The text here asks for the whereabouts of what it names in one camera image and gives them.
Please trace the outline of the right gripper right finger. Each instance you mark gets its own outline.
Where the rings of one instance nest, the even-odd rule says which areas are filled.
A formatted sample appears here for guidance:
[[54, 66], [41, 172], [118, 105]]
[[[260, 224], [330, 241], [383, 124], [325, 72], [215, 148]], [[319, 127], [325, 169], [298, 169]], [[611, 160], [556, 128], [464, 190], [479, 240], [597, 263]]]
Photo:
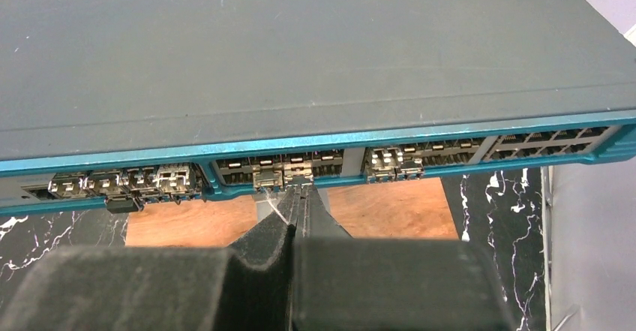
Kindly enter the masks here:
[[491, 259], [460, 240], [355, 238], [297, 187], [297, 330], [511, 330]]

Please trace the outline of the silver SFP module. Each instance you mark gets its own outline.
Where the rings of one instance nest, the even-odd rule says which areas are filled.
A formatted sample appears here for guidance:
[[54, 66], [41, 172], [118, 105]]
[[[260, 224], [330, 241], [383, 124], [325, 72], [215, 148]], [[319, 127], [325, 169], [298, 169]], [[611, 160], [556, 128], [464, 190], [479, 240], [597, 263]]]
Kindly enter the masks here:
[[314, 173], [312, 163], [310, 161], [285, 163], [283, 165], [283, 182], [286, 187], [313, 184]]

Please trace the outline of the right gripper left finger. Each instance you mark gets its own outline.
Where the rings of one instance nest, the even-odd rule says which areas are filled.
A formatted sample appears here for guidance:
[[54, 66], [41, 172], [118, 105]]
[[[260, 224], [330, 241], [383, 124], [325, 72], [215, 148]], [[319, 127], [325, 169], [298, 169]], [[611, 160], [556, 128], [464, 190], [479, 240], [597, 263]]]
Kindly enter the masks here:
[[66, 247], [25, 277], [3, 330], [288, 330], [299, 188], [223, 248]]

